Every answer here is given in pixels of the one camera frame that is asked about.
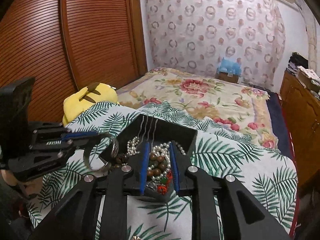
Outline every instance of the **dark blue mattress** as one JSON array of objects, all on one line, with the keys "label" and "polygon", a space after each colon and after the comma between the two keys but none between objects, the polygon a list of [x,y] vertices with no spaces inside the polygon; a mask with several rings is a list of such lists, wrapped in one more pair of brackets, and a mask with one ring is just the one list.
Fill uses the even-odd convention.
[{"label": "dark blue mattress", "polygon": [[263,89],[261,87],[256,87],[258,89],[267,91],[270,99],[267,100],[267,106],[270,113],[272,131],[275,136],[278,137],[278,149],[281,151],[282,155],[287,156],[292,161],[294,159],[292,152],[291,138],[285,123],[285,119],[282,115],[282,108],[279,102],[279,97],[276,93],[270,90]]}]

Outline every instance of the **louvered wardrobe door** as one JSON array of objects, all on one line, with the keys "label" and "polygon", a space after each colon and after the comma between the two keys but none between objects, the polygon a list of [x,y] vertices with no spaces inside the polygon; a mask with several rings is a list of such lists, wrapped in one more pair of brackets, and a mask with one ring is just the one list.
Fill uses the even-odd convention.
[{"label": "louvered wardrobe door", "polygon": [[0,87],[25,76],[36,83],[29,120],[57,121],[75,92],[61,43],[58,0],[15,0],[0,22]]},{"label": "louvered wardrobe door", "polygon": [[67,0],[73,68],[80,86],[103,82],[120,88],[138,77],[128,2]]}]

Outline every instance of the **plush toy ear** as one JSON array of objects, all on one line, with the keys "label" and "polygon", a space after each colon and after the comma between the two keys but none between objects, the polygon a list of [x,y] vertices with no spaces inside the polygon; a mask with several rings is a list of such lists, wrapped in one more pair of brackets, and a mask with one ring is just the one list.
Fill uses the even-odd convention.
[{"label": "plush toy ear", "polygon": [[68,123],[83,112],[83,108],[79,104],[79,100],[83,98],[87,92],[87,87],[82,88],[79,92],[69,96],[64,100],[63,111]]}]

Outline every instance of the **floral blanket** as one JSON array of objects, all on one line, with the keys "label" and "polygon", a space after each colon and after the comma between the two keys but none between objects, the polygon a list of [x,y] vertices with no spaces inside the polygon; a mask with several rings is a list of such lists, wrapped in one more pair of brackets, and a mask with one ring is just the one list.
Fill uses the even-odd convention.
[{"label": "floral blanket", "polygon": [[[250,144],[250,134],[227,129],[222,123],[209,117],[198,120],[186,110],[171,107],[168,102],[150,103],[139,110],[110,102],[96,103],[73,120],[68,128],[73,132],[95,130],[117,136],[140,113],[197,129],[196,149],[191,157],[193,165],[213,176],[233,174],[278,220],[287,233],[295,226],[292,223],[297,192],[295,166],[277,149]],[[98,156],[108,144],[109,139],[106,138],[92,150],[92,167],[98,168],[102,165]],[[45,175],[40,194],[28,206],[33,225],[36,227],[55,204],[88,173],[83,163],[83,150],[77,150],[64,168]],[[129,196],[128,239],[133,236],[139,236],[143,240],[191,239],[191,208],[190,197],[178,197],[174,192],[167,204],[146,202],[146,199]],[[103,199],[96,239],[99,239],[102,209]],[[220,238],[223,239],[218,206],[217,214]]]},{"label": "floral blanket", "polygon": [[252,143],[277,148],[266,100],[267,92],[171,68],[149,71],[117,90],[121,105],[138,109],[168,101],[202,120],[205,116],[226,128],[252,136]]}]

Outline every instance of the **yellow plush toy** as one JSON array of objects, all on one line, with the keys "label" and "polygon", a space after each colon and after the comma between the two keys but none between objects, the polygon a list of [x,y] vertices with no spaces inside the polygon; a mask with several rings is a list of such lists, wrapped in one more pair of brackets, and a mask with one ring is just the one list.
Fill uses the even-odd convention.
[{"label": "yellow plush toy", "polygon": [[82,88],[79,92],[69,96],[63,102],[63,125],[66,126],[82,112],[101,101],[117,103],[118,96],[112,87],[98,82]]}]

